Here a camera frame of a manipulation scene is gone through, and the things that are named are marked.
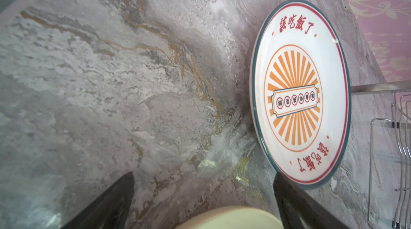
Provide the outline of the cream plate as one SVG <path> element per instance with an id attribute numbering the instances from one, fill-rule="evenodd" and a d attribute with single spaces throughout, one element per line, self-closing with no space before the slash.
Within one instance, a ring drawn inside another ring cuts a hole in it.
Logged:
<path id="1" fill-rule="evenodd" d="M 179 229 L 282 229 L 280 219 L 252 207 L 222 207 L 197 215 L 179 225 Z"/>

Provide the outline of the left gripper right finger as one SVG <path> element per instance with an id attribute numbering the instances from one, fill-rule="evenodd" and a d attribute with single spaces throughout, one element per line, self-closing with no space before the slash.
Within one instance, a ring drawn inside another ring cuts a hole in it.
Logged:
<path id="1" fill-rule="evenodd" d="M 285 229 L 348 228 L 281 172 L 274 179 L 274 194 Z"/>

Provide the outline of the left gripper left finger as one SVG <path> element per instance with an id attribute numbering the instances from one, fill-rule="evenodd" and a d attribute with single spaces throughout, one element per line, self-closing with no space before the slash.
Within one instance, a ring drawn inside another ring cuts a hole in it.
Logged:
<path id="1" fill-rule="evenodd" d="M 124 174 L 64 229 L 123 229 L 134 196 L 134 175 Z"/>

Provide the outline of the sunburst plate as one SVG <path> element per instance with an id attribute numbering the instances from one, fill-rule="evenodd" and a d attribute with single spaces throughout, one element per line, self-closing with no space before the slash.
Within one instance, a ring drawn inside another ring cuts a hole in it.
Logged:
<path id="1" fill-rule="evenodd" d="M 268 15 L 254 45 L 249 89 L 271 166 L 303 189 L 326 183 L 347 147 L 352 100 L 341 42 L 319 8 L 287 0 Z"/>

